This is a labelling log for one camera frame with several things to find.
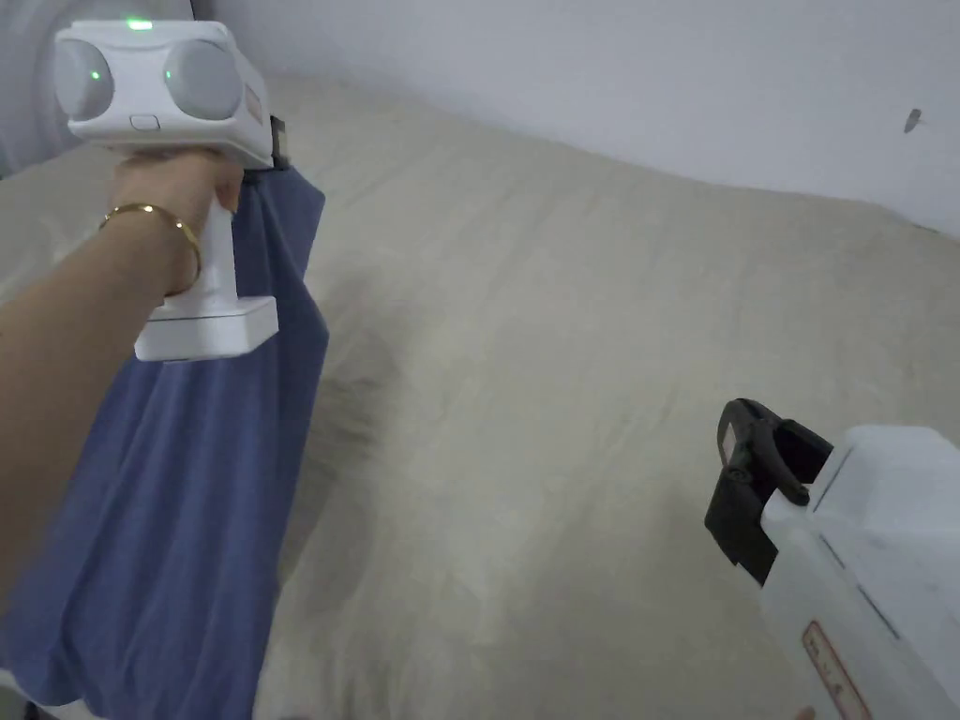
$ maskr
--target gold bracelet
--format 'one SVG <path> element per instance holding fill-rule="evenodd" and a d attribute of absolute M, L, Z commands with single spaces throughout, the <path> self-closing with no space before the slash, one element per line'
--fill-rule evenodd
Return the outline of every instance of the gold bracelet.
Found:
<path fill-rule="evenodd" d="M 128 203 L 125 205 L 120 205 L 119 207 L 115 207 L 113 210 L 111 210 L 109 213 L 107 213 L 104 216 L 104 222 L 100 224 L 100 229 L 103 229 L 104 225 L 110 222 L 117 215 L 122 215 L 125 212 L 133 212 L 135 210 L 138 210 L 140 212 L 154 212 L 157 215 L 162 215 L 174 226 L 174 228 L 182 231 L 183 236 L 186 238 L 187 242 L 190 243 L 190 250 L 193 251 L 193 256 L 197 260 L 197 273 L 193 276 L 193 282 L 190 283 L 189 287 L 185 288 L 184 290 L 180 290 L 177 293 L 174 293 L 174 295 L 181 292 L 186 292 L 186 290 L 189 290 L 191 287 L 193 287 L 193 284 L 197 281 L 197 278 L 200 277 L 200 269 L 201 269 L 200 241 L 197 240 L 197 236 L 193 233 L 193 230 L 190 229 L 190 226 L 188 226 L 183 220 L 181 220 L 179 217 L 174 215 L 172 212 L 170 212 L 170 210 L 166 210 L 162 207 L 159 207 L 158 205 L 146 204 L 146 203 Z"/>

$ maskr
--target beige bedsheet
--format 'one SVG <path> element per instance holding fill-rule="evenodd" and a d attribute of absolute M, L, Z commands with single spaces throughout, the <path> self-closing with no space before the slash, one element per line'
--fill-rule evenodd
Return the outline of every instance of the beige bedsheet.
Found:
<path fill-rule="evenodd" d="M 960 439 L 960 246 L 271 88 L 328 198 L 307 282 L 332 339 L 256 716 L 792 717 L 756 590 L 703 527 L 719 413 Z M 108 166 L 84 149 L 0 183 L 29 239 L 8 275 L 92 227 Z"/>

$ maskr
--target gun-shaped device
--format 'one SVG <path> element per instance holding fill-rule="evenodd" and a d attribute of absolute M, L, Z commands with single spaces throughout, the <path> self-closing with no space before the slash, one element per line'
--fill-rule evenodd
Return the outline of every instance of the gun-shaped device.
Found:
<path fill-rule="evenodd" d="M 217 150 L 248 170 L 286 166 L 283 123 L 263 78 L 218 22 L 94 20 L 57 33 L 57 99 L 78 137 L 112 150 Z M 202 360 L 250 352 L 277 330 L 274 298 L 238 298 L 232 216 L 214 199 L 194 286 L 151 315 L 140 360 Z"/>

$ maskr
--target black clip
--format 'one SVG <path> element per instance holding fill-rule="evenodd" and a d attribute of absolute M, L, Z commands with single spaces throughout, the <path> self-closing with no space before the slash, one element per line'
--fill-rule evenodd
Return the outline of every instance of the black clip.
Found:
<path fill-rule="evenodd" d="M 720 549 L 761 585 L 777 558 L 760 518 L 779 490 L 794 505 L 810 502 L 816 478 L 833 445 L 755 400 L 728 402 L 717 426 L 723 469 L 704 519 Z"/>

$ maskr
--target blue cloth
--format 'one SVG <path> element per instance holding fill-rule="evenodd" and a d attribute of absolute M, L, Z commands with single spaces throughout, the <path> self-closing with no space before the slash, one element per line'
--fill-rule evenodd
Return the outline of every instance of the blue cloth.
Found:
<path fill-rule="evenodd" d="M 230 360 L 132 359 L 110 388 L 0 623 L 0 660 L 36 701 L 251 716 L 328 338 L 302 281 L 323 206 L 295 170 L 244 188 L 237 289 L 276 297 L 277 335 Z"/>

